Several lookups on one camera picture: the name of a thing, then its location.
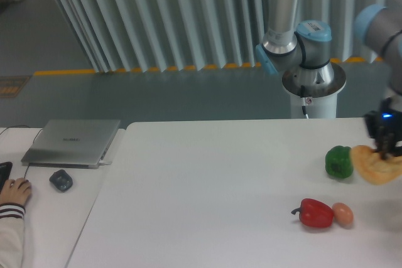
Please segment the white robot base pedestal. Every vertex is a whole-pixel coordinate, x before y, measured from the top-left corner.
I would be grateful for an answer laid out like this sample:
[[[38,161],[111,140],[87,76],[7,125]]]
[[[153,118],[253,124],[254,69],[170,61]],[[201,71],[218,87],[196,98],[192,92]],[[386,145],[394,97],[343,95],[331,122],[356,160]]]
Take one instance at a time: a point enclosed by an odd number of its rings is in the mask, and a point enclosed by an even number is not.
[[[344,70],[335,63],[309,70],[297,66],[282,76],[285,92],[290,96],[293,119],[334,119],[337,97],[346,84]]]

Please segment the white sleeved forearm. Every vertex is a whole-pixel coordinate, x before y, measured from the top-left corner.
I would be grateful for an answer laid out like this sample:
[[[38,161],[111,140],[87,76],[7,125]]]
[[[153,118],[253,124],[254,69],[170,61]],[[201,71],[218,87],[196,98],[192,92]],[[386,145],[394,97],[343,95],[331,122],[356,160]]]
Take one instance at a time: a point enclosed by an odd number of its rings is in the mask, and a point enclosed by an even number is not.
[[[24,249],[24,206],[1,204],[1,267],[21,267]]]

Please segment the person's hand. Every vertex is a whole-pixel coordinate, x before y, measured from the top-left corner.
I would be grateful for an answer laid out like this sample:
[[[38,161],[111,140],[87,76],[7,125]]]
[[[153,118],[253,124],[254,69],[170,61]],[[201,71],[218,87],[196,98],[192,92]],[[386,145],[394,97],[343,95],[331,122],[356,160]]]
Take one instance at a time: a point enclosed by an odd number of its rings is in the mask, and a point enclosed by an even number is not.
[[[1,190],[1,206],[17,205],[25,208],[32,192],[31,182],[25,178],[6,180]]]

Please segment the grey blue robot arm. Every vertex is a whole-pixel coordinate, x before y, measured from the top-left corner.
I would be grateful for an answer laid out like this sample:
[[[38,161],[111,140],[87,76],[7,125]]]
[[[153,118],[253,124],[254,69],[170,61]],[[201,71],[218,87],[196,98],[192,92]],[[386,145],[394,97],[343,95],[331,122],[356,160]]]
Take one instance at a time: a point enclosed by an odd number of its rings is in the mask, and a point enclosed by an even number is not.
[[[334,118],[344,70],[330,61],[332,32],[318,20],[297,23],[298,0],[269,0],[268,30],[256,56],[270,74],[283,72],[293,118]],[[384,99],[365,114],[367,132],[382,158],[401,155],[401,13],[378,4],[363,9],[354,22],[356,36],[391,68]]]

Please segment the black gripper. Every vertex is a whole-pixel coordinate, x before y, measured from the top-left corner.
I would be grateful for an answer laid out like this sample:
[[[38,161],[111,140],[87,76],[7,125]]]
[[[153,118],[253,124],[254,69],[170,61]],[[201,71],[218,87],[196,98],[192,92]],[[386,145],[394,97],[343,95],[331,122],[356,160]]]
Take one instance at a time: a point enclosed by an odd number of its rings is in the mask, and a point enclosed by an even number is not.
[[[401,156],[401,111],[391,107],[388,97],[381,101],[379,110],[372,110],[364,115],[368,135],[374,139],[376,152],[382,159]]]

